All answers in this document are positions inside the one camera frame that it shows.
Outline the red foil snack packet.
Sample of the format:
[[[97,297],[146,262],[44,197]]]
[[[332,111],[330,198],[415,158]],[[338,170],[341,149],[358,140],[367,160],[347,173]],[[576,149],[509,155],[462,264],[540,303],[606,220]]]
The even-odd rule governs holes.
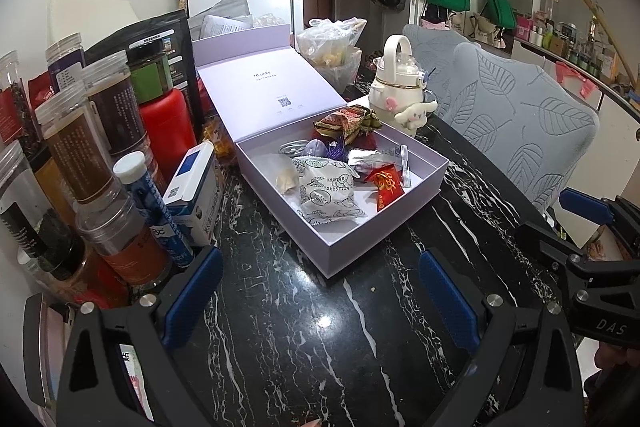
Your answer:
[[[405,194],[399,173],[393,164],[373,169],[364,181],[376,187],[376,208],[383,210]]]

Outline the white patterned pastry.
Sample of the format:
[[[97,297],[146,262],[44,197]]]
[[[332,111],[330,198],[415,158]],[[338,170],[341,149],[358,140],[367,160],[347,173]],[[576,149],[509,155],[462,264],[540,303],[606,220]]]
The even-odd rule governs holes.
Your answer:
[[[366,213],[355,200],[356,170],[343,161],[299,156],[292,159],[298,174],[298,213],[313,227],[356,220]]]

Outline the silver foil snack packet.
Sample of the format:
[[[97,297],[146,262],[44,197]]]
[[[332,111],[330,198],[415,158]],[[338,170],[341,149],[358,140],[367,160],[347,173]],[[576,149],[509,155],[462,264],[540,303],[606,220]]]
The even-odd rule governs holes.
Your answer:
[[[354,148],[347,155],[347,165],[364,178],[381,168],[393,166],[399,174],[403,187],[411,186],[409,169],[409,150],[407,145],[395,145],[383,150],[357,150]]]

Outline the purple tassel sachet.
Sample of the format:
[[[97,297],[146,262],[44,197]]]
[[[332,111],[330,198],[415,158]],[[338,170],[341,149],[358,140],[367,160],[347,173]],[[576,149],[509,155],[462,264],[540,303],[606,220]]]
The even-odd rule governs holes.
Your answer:
[[[304,147],[304,155],[343,162],[346,162],[348,157],[346,146],[341,141],[332,141],[326,144],[320,139],[309,141]]]

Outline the orange contents plastic jar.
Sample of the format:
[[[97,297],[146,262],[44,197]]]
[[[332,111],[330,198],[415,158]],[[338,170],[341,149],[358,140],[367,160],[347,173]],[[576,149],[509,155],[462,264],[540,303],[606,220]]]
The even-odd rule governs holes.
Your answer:
[[[76,206],[76,229],[135,294],[160,286],[171,260],[123,188]]]

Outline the light blue leaf chair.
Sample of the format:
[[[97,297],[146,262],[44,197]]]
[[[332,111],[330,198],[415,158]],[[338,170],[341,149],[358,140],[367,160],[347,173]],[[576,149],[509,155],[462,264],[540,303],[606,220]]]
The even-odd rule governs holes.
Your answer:
[[[477,44],[454,48],[442,120],[539,211],[551,207],[600,127],[598,114],[541,67]]]

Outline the brown spice jar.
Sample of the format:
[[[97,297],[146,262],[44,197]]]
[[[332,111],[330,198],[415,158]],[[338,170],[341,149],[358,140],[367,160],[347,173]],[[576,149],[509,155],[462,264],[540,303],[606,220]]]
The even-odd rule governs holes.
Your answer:
[[[84,85],[75,82],[35,109],[55,164],[79,205],[101,197],[113,183],[107,153]]]

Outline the blue white medicine box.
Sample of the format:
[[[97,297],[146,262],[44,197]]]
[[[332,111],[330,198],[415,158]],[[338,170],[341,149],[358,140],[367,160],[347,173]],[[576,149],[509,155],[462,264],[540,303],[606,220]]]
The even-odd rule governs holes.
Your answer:
[[[205,140],[190,148],[169,182],[163,200],[192,246],[215,243],[214,225],[223,188],[214,144]]]

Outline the blue effervescent tablet tube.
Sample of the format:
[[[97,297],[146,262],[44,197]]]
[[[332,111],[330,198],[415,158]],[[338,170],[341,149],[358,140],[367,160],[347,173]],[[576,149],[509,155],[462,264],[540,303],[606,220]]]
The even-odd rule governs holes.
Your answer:
[[[126,188],[146,225],[160,247],[178,268],[186,268],[195,255],[176,221],[171,216],[145,164],[145,156],[136,150],[115,162],[114,175]]]

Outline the red cylindrical bottle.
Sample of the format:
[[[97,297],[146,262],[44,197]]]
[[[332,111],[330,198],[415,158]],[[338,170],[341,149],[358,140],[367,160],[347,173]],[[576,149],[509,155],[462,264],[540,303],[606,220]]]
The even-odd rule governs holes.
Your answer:
[[[139,106],[160,172],[169,182],[188,150],[196,145],[186,101],[178,89]]]

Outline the red knitted object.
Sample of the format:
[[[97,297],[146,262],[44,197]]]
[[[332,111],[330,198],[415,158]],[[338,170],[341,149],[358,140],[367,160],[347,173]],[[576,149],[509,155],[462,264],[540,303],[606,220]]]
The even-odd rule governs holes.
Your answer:
[[[360,150],[376,150],[375,134],[371,132],[359,135],[354,142],[354,147],[360,148]]]

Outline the green lidded jar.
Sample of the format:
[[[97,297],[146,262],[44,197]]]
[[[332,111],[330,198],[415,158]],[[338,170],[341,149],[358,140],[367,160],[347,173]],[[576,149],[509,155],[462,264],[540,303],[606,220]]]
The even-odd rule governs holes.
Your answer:
[[[160,40],[126,51],[130,80],[139,105],[161,98],[172,89],[171,73]]]

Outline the white cinnamoroll kettle bottle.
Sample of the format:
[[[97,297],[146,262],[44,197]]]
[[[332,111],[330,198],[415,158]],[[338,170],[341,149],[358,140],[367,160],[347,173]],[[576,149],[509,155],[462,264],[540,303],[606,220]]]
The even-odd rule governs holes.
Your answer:
[[[409,39],[404,35],[389,36],[383,55],[374,64],[375,77],[368,95],[370,109],[385,124],[414,138],[428,117],[436,113],[438,103],[426,87],[425,72],[412,56]]]

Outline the black product pouch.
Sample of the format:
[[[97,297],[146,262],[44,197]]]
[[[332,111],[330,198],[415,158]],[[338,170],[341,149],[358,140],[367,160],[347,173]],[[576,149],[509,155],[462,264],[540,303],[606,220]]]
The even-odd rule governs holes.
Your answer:
[[[172,84],[180,90],[190,110],[195,136],[201,138],[205,121],[198,91],[193,46],[185,10],[175,10],[128,25],[85,50],[87,64],[121,50],[132,50],[158,41],[168,60]]]

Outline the clear plastic food bag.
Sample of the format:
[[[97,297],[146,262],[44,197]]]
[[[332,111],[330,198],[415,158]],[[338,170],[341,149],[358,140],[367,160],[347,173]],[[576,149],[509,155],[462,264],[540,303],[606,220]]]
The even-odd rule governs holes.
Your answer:
[[[367,26],[364,18],[309,21],[309,27],[296,36],[299,53],[339,93],[354,83],[362,51],[357,43]]]

